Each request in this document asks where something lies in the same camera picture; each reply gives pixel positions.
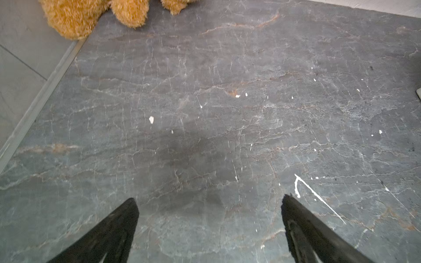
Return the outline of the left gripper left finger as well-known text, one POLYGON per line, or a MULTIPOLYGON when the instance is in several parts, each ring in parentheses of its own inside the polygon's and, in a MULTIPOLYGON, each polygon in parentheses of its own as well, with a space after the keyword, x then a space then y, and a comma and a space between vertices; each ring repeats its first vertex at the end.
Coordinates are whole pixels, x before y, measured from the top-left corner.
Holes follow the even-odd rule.
POLYGON ((139 219, 129 198, 50 263, 126 263, 139 219))

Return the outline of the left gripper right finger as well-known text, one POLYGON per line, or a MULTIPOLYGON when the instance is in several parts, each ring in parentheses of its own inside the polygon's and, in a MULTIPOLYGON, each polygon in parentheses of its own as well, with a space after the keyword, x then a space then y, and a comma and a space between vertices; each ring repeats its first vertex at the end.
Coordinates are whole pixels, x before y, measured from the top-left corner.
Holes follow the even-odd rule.
POLYGON ((371 263, 291 195, 281 206, 288 248, 296 263, 371 263))

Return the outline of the white compartment storage tray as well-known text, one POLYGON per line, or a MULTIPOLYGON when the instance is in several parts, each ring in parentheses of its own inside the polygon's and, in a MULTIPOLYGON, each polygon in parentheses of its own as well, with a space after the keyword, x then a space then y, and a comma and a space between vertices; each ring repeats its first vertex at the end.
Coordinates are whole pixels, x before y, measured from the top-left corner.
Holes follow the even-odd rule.
POLYGON ((418 95, 419 99, 421 100, 421 88, 418 88, 418 89, 416 90, 416 93, 417 93, 417 95, 418 95))

